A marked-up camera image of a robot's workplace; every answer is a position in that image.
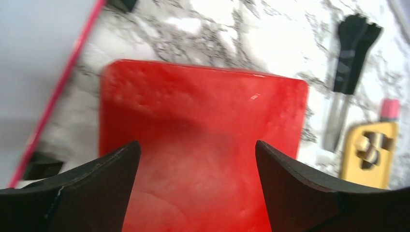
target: countertop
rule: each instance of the countertop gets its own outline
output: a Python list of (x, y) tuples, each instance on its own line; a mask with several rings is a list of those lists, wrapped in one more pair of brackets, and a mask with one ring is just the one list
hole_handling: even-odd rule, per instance
[(378, 120), (381, 100), (401, 100), (389, 188), (410, 186), (410, 47), (386, 0), (140, 0), (131, 14), (105, 8), (38, 149), (70, 169), (97, 156), (99, 71), (119, 58), (274, 73), (310, 85), (298, 160), (338, 176), (341, 151), (322, 149), (343, 16), (384, 27), (370, 50), (346, 127)]

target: red block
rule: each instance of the red block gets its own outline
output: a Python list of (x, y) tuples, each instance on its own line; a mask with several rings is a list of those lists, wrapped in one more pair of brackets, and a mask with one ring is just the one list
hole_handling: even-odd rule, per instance
[(261, 72), (107, 66), (100, 155), (131, 140), (142, 149), (123, 231), (271, 231), (255, 143), (296, 158), (307, 95), (306, 82)]

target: black knife handle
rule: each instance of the black knife handle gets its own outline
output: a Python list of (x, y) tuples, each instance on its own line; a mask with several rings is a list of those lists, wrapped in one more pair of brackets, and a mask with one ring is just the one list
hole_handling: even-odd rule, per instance
[(369, 47), (358, 45), (356, 48), (356, 56), (354, 57), (350, 77), (347, 82), (347, 86), (344, 90), (345, 94), (353, 95), (356, 90), (357, 83), (359, 82), (359, 77), (362, 72), (362, 67), (365, 62), (366, 54)]
[(354, 55), (354, 50), (340, 51), (339, 60), (337, 62), (335, 85), (333, 86), (334, 92), (345, 93), (349, 82)]

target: pencil eraser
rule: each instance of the pencil eraser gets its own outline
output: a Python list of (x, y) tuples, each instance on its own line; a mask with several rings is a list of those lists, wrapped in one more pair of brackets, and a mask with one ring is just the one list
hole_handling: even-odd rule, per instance
[(400, 101), (397, 99), (383, 99), (381, 104), (381, 121), (397, 120), (400, 110)]

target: black object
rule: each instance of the black object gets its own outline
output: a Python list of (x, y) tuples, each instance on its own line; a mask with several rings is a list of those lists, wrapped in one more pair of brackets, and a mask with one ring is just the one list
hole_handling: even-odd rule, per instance
[(0, 231), (121, 232), (140, 156), (131, 142), (22, 189), (0, 190)]
[(340, 53), (334, 92), (353, 95), (367, 52), (381, 33), (377, 24), (368, 24), (359, 14), (350, 15), (338, 26)]
[(23, 175), (23, 180), (40, 180), (58, 175), (64, 162), (34, 152)]
[(379, 25), (372, 23), (368, 25), (367, 30), (363, 37), (359, 40), (356, 46), (353, 64), (351, 67), (350, 79), (348, 81), (346, 94), (353, 95), (356, 89), (357, 82), (359, 80), (360, 74), (362, 73), (363, 64), (367, 56), (367, 52), (373, 43), (377, 40), (381, 34), (383, 28)]
[(108, 0), (108, 4), (123, 12), (131, 12), (137, 4), (137, 0)]
[(410, 188), (344, 181), (258, 141), (256, 162), (272, 231), (410, 231)]

